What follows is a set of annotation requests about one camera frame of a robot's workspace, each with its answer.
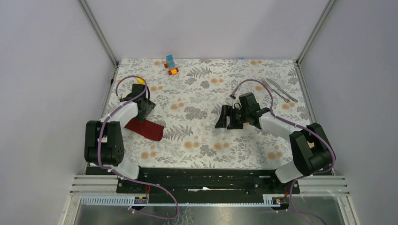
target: fork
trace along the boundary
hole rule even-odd
[[[289,100],[288,98],[283,97],[283,96],[282,96],[281,94],[279,94],[275,89],[271,88],[271,86],[265,81],[264,78],[261,78],[261,82],[262,82],[263,84],[265,84],[265,86],[266,86],[268,89],[272,90],[272,91],[275,92],[279,97],[281,97],[281,99],[283,99],[286,103],[289,103],[289,102],[290,102],[290,100]]]

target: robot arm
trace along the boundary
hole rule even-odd
[[[268,130],[291,144],[293,160],[274,170],[279,183],[287,183],[301,176],[309,176],[332,163],[332,156],[327,147],[309,132],[286,124],[272,116],[268,108],[260,108],[254,95],[246,93],[239,96],[238,107],[223,105],[221,116],[215,128],[243,129],[243,123],[248,122],[259,129]],[[327,143],[329,143],[322,127],[313,123],[307,126]]]

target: table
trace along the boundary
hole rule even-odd
[[[309,124],[292,60],[175,59],[177,75],[168,75],[164,63],[157,59],[124,59],[118,68],[115,83],[128,75],[147,81],[151,101],[156,104],[147,119],[165,127],[159,142],[133,133],[123,136],[125,157],[131,162],[154,167],[276,169],[292,160],[289,143],[268,131],[249,124],[243,130],[214,128],[221,106],[232,105],[229,95],[238,83],[249,78],[276,81],[298,103],[286,103],[273,92],[275,113]],[[130,93],[133,83],[137,83],[133,78],[123,81],[120,96]],[[107,112],[119,104],[115,86]],[[260,84],[243,84],[237,96],[247,92],[255,94],[261,107],[270,106],[270,97]]]

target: silver utensil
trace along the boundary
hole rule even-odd
[[[281,94],[279,94],[275,89],[272,89],[271,86],[264,80],[264,78],[261,78],[261,82],[263,82],[263,83],[265,84],[265,86],[266,86],[268,89],[272,90],[272,91],[275,92],[279,97],[281,97],[281,99],[283,99],[286,103],[289,103],[289,102],[290,102],[289,99],[283,97],[283,96],[282,96]]]
[[[284,91],[275,81],[267,78],[267,81],[270,82],[272,85],[274,85],[278,90],[280,90],[281,92],[283,92],[287,97],[289,97],[291,100],[293,100],[293,102],[297,103],[299,102],[297,99],[293,98],[292,96],[290,96],[286,91]]]

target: yellow object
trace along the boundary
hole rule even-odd
[[[142,79],[137,78],[138,83],[140,84],[145,84],[145,82]]]
[[[177,74],[177,70],[176,70],[176,69],[172,69],[172,70],[171,70],[171,74],[172,74],[172,75]]]

